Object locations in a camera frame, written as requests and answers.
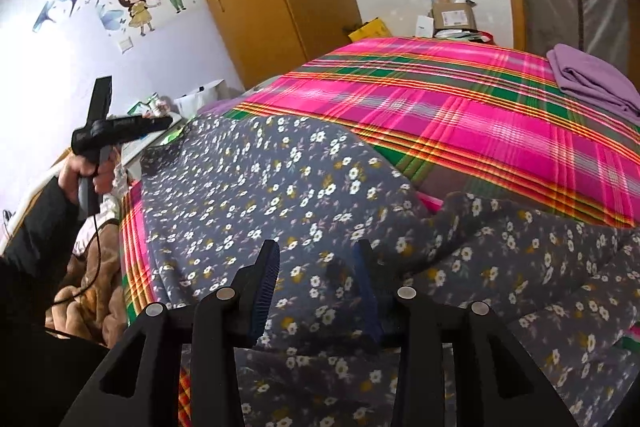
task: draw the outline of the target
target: floral blanket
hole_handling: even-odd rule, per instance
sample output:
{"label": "floral blanket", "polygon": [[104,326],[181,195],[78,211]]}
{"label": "floral blanket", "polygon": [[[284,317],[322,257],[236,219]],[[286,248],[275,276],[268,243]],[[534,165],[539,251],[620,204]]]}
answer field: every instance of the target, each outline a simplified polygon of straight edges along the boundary
{"label": "floral blanket", "polygon": [[364,320],[351,245],[362,237],[381,263],[415,261],[406,283],[436,300],[490,303],[581,425],[604,423],[638,373],[634,354],[611,349],[638,318],[632,229],[471,193],[431,217],[376,151],[305,117],[202,116],[142,166],[157,300],[194,303],[251,263],[264,239],[280,244],[265,332],[257,349],[236,352],[248,425],[388,424],[398,354],[356,355]]}

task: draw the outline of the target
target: bedding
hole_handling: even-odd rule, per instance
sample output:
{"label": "bedding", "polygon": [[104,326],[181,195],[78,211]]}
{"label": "bedding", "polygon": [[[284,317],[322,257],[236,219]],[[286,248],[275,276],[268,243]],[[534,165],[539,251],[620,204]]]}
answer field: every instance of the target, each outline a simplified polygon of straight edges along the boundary
{"label": "bedding", "polygon": [[[548,62],[476,44],[369,39],[314,60],[226,115],[339,123],[434,201],[463,190],[587,223],[637,226],[639,129],[564,97]],[[154,300],[141,184],[124,200],[129,317]],[[623,345],[635,349],[633,336]],[[181,422],[188,375],[181,374]]]}
{"label": "bedding", "polygon": [[[417,273],[405,282],[436,301],[489,302],[582,425],[603,423],[638,373],[630,352],[611,349],[638,315],[633,229],[472,194],[448,196],[429,219],[382,156],[343,127],[305,117],[203,116],[145,155],[142,168],[152,289],[168,307],[227,284],[265,237],[280,244],[274,306],[258,344],[266,352],[236,350],[251,425],[348,425],[358,411],[369,425],[388,421],[398,354],[354,356],[363,321],[351,244],[361,237],[380,263],[409,262]],[[618,393],[609,392],[614,385]],[[278,418],[279,404],[294,397],[309,407]],[[327,404],[332,397],[340,398]]]}

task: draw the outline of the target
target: person's hand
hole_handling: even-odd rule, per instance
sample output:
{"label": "person's hand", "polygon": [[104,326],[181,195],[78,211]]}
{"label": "person's hand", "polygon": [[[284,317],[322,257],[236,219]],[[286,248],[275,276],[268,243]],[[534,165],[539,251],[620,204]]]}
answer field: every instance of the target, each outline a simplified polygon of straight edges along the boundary
{"label": "person's hand", "polygon": [[[115,153],[111,152],[109,159],[98,166],[98,172],[94,178],[94,187],[97,194],[107,194],[113,187],[115,174]],[[89,163],[84,156],[75,156],[73,153],[66,159],[66,163],[60,171],[58,185],[66,199],[73,204],[78,203],[78,185],[81,176],[92,176],[95,165]]]}

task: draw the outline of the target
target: purple folded towel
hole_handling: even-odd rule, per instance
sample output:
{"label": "purple folded towel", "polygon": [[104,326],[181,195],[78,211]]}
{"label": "purple folded towel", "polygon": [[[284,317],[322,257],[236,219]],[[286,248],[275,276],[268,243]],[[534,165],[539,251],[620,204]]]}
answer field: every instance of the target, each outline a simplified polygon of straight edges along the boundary
{"label": "purple folded towel", "polygon": [[565,44],[546,54],[563,93],[640,125],[640,94],[611,64]]}

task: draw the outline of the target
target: bed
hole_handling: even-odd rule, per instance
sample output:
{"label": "bed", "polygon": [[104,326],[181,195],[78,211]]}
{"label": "bed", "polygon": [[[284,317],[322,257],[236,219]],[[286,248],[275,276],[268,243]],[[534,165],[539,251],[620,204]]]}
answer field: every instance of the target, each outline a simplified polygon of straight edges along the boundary
{"label": "bed", "polygon": [[[285,74],[226,113],[293,114],[341,124],[420,192],[473,192],[587,223],[640,220],[640,134],[612,114],[565,98],[546,59],[432,39],[351,44]],[[123,201],[121,248],[129,319],[154,301],[141,185]],[[636,349],[633,332],[622,347]],[[189,424],[180,376],[180,422]]]}

